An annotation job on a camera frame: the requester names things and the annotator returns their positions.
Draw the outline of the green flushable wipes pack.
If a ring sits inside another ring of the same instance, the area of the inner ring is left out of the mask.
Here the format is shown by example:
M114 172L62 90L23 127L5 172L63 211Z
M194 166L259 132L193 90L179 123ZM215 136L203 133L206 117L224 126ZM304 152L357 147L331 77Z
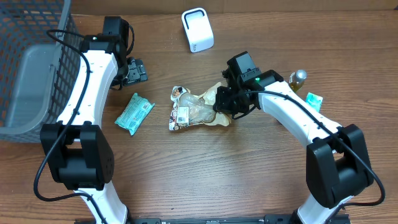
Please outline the green flushable wipes pack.
M149 100L135 93L114 123L128 130L130 135L133 136L154 106L154 103L150 103Z

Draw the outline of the brown mixed nuts bag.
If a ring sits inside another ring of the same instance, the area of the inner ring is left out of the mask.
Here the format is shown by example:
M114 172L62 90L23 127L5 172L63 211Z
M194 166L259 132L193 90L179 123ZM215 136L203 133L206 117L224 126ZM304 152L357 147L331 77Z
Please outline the brown mixed nuts bag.
M218 82L201 95L194 95L188 88L174 86L170 99L173 107L169 119L169 130L179 129L204 124L207 126L229 126L231 117L213 109Z

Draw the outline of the yellow oil bottle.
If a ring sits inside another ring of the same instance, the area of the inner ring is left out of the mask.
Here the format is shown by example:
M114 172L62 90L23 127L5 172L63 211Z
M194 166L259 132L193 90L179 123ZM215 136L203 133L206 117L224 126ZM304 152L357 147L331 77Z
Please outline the yellow oil bottle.
M297 92L304 85L307 79L307 72L305 70L297 70L289 77L289 86L293 92Z

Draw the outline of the small teal tissue pack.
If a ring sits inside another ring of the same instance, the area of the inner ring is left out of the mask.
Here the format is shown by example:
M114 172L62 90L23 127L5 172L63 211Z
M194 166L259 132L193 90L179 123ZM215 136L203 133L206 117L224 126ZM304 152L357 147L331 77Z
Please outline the small teal tissue pack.
M323 103L323 97L308 92L305 102L310 105L315 111L320 112Z

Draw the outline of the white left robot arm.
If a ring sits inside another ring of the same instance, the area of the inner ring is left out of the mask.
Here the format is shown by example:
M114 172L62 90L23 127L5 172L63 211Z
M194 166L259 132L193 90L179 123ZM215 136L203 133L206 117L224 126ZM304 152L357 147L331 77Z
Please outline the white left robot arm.
M78 48L80 67L70 98L53 124L45 124L40 141L45 157L34 178L35 196L45 202L82 198L94 223L131 223L128 207L112 183L114 154L102 129L101 119L109 89L124 86L130 74L128 58L134 42L127 34L105 32L86 35ZM70 194L48 198L39 192L45 167L55 182Z

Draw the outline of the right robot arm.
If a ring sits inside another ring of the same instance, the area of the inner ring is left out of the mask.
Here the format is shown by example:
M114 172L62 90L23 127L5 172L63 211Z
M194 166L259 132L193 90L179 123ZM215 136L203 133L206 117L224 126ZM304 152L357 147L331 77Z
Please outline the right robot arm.
M275 71L228 68L227 85L217 89L214 109L235 116L254 108L280 122L306 150L306 183L310 196L287 223L343 222L337 214L376 181L363 132L343 127L311 108Z

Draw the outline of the white barcode scanner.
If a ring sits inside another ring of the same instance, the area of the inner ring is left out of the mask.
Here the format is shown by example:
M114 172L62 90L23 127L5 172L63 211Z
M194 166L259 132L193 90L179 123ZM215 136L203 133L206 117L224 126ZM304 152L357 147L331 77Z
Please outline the white barcode scanner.
M207 12L202 7L187 10L181 15L191 53L214 46L214 34Z

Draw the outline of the dark grey plastic basket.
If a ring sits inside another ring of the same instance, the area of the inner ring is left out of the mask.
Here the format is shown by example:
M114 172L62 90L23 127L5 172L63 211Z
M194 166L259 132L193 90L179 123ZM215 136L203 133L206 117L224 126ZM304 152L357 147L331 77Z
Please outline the dark grey plastic basket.
M39 142L43 124L66 106L80 56L46 31L78 47L70 1L1 1L1 139Z

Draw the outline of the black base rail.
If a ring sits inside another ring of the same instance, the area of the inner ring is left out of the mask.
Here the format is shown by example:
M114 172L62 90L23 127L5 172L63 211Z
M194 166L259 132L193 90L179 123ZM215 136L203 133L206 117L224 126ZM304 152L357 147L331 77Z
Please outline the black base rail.
M208 218L208 219L171 219L159 218L128 218L130 224L288 224L291 215L265 215L264 217L239 217L239 218Z

